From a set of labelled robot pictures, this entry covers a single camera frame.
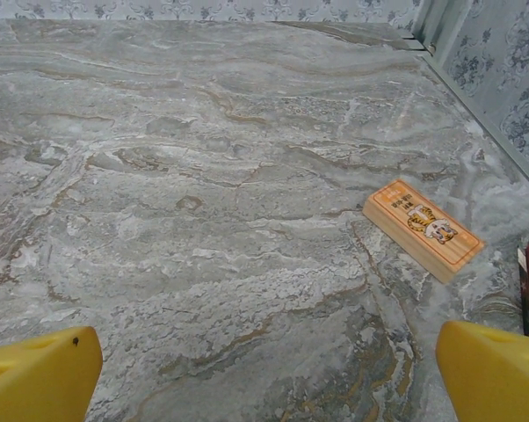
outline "yellow plastic part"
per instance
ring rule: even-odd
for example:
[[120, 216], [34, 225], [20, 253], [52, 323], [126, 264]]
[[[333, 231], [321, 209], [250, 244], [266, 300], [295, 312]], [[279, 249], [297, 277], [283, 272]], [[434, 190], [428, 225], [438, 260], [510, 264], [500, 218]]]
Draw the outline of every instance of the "yellow plastic part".
[[91, 327], [0, 347], [0, 422], [83, 422], [102, 365]]
[[450, 321], [437, 361], [460, 422], [529, 422], [529, 338]]

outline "gray marble surface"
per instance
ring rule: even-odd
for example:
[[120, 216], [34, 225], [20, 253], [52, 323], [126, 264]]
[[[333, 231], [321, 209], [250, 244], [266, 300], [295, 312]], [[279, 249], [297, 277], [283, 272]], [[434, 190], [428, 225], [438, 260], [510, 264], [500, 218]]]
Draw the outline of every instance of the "gray marble surface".
[[[0, 21], [0, 345], [94, 326], [91, 422], [454, 420], [438, 330], [520, 329], [529, 184], [374, 38]], [[487, 243], [447, 286], [360, 211], [398, 177]]]

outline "orange label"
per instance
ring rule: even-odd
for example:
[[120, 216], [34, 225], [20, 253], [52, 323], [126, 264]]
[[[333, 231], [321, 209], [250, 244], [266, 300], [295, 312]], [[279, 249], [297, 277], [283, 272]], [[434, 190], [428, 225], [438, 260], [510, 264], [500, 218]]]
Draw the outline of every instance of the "orange label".
[[373, 200], [450, 265], [482, 246], [477, 237], [402, 180], [380, 189]]

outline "wallpaper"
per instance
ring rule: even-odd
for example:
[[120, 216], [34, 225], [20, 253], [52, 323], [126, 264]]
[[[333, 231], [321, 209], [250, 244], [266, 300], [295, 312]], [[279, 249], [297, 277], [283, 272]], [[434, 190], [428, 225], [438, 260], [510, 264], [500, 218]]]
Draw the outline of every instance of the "wallpaper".
[[389, 22], [410, 29], [421, 0], [0, 0], [0, 18]]
[[529, 161], [529, 0], [472, 0], [445, 69]]

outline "tiger illustration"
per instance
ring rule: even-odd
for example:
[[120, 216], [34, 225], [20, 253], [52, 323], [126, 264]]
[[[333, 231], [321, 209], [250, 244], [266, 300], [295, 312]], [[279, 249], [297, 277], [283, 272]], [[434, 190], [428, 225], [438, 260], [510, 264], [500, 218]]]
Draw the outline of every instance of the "tiger illustration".
[[424, 235], [430, 239], [436, 239], [440, 244], [452, 240], [458, 232], [450, 227], [450, 222], [445, 219], [438, 219], [432, 210], [423, 204], [419, 204], [411, 209], [407, 215], [407, 224], [411, 230], [423, 231]]

